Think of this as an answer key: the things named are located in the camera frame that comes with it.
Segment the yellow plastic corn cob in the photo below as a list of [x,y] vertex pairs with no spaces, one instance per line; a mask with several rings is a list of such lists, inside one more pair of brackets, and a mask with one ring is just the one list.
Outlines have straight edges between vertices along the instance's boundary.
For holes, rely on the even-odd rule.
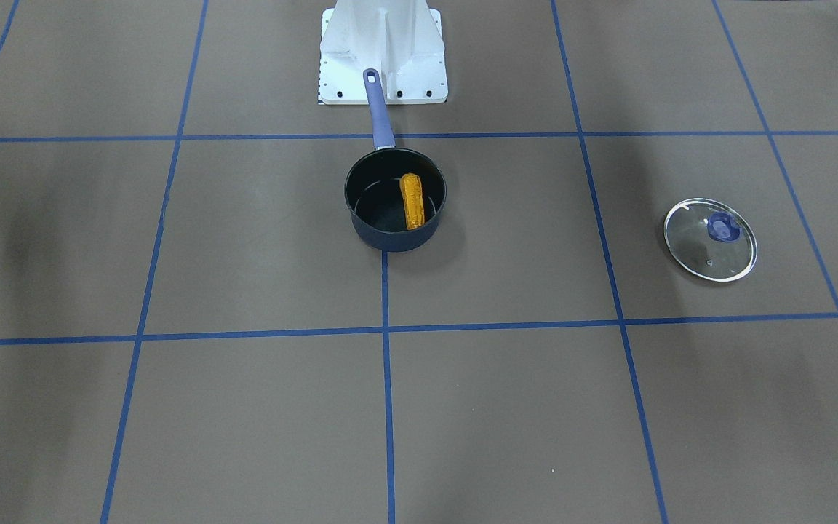
[[406,230],[422,228],[426,223],[426,210],[421,177],[412,172],[405,173],[400,177],[399,189]]

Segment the glass pot lid blue knob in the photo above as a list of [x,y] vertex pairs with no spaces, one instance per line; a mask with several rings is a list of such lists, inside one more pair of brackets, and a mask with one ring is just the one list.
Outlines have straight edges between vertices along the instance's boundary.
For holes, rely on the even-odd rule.
[[731,206],[708,198],[677,202],[663,218],[663,239],[674,261],[699,279],[739,281],[758,260],[757,238]]

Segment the dark blue saucepan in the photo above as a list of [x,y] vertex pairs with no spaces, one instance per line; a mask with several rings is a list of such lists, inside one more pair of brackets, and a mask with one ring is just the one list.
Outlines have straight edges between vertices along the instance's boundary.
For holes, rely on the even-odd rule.
[[[393,133],[381,74],[364,70],[363,84],[372,123],[373,150],[347,172],[345,202],[353,228],[366,245],[379,251],[403,253],[425,245],[438,231],[447,202],[447,183],[439,166],[422,153],[399,147]],[[407,172],[423,185],[426,223],[406,230],[399,180]]]

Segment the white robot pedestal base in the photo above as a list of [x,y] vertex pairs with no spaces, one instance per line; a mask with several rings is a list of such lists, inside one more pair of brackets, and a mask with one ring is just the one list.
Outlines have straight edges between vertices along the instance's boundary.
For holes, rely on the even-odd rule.
[[442,14],[426,1],[337,1],[322,11],[320,37],[320,104],[368,103],[368,69],[388,104],[449,99]]

